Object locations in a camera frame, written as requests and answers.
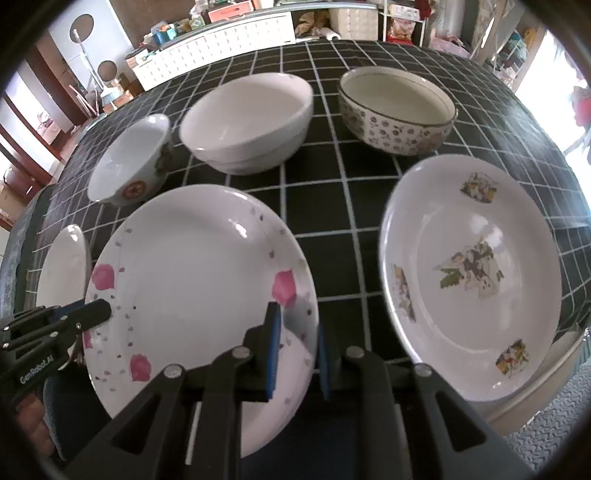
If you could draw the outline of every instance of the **patterned bowl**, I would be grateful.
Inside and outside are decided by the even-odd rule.
[[[345,73],[339,82],[339,108],[357,138],[395,155],[436,150],[457,117],[452,99],[435,84],[389,67]]]

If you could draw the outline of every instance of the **bolt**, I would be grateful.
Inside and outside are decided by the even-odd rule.
[[[178,378],[183,373],[183,367],[177,364],[170,364],[164,369],[164,376],[166,378]]]
[[[345,353],[349,358],[363,358],[365,355],[365,351],[357,345],[348,346]]]
[[[431,374],[433,373],[433,370],[431,369],[430,366],[426,365],[426,364],[416,364],[414,366],[414,372],[419,376],[419,377],[430,377]]]
[[[238,359],[248,358],[251,354],[251,350],[247,346],[236,346],[234,350],[232,350],[232,356]]]

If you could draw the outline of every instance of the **black and white checkered tablecloth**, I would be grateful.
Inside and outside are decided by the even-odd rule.
[[[388,195],[419,158],[393,157],[359,142],[343,124],[337,102],[339,77],[373,64],[417,73],[451,96],[459,117],[437,153],[481,158],[523,186],[547,219],[560,251],[563,301],[557,337],[575,322],[585,322],[591,300],[591,212],[556,145],[512,92],[476,64],[432,50],[367,41],[284,46],[219,61],[141,95],[98,123],[78,146],[53,193],[28,267],[26,306],[35,303],[41,266],[62,228],[80,225],[96,261],[134,211],[90,204],[86,188],[95,164],[117,135],[149,113],[164,112],[174,124],[175,148],[162,191],[217,183],[265,202],[300,243],[320,314],[337,319],[341,341],[372,348],[384,359],[405,358],[382,298],[378,229]],[[303,146],[281,167],[246,177],[225,175],[196,160],[178,138],[184,113],[216,86],[260,72],[290,72],[312,85],[314,116]]]

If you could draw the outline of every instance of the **person's hand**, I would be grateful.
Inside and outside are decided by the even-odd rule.
[[[49,429],[43,421],[43,415],[45,415],[45,407],[33,392],[17,405],[17,423],[39,453],[49,456],[53,453],[55,446],[49,436]]]

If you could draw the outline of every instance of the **pink floral plate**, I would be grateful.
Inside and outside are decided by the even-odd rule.
[[[306,393],[317,342],[314,283],[286,225],[250,195],[193,185],[141,206],[92,272],[86,301],[99,298],[112,318],[83,340],[111,417],[168,364],[194,368],[240,345],[273,300],[282,306],[277,386],[269,403],[243,405],[242,455],[273,439]]]

